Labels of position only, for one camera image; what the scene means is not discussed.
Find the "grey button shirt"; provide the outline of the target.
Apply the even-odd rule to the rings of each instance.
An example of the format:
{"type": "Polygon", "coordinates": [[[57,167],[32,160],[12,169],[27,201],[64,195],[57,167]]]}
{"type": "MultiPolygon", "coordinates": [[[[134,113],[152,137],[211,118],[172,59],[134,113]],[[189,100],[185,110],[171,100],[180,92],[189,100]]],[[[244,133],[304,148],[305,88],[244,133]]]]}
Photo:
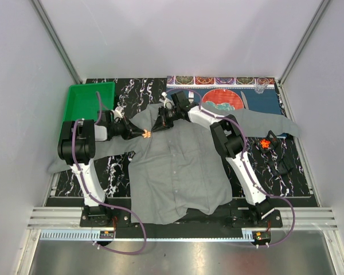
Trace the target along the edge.
{"type": "Polygon", "coordinates": [[[95,159],[134,151],[128,168],[133,222],[166,225],[188,209],[213,214],[232,201],[232,186],[209,129],[186,120],[150,138],[117,135],[95,144],[95,159]]]}

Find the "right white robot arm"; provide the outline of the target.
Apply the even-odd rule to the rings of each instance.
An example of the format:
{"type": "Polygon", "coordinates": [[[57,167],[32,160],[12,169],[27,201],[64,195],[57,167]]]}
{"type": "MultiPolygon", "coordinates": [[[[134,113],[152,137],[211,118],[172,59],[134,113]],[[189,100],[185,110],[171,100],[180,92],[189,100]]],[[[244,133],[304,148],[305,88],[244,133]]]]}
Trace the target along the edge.
{"type": "Polygon", "coordinates": [[[274,207],[251,167],[247,138],[236,118],[208,111],[194,99],[188,99],[184,91],[177,91],[170,96],[163,92],[161,102],[163,105],[158,109],[152,131],[172,128],[177,120],[186,120],[209,129],[217,153],[233,168],[241,184],[249,208],[250,223],[256,227],[264,226],[274,207]]]}

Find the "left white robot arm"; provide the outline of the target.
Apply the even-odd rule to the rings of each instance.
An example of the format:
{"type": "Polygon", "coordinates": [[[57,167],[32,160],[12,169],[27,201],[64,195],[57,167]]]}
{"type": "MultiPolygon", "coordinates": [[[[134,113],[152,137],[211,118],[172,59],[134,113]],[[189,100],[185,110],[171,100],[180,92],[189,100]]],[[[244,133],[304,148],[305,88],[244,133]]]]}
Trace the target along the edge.
{"type": "Polygon", "coordinates": [[[97,114],[96,120],[64,121],[57,146],[60,159],[76,174],[83,192],[81,227],[105,227],[115,222],[112,209],[105,205],[106,194],[95,170],[96,143],[118,136],[124,140],[151,136],[150,131],[138,128],[120,111],[105,110],[97,114]]]}

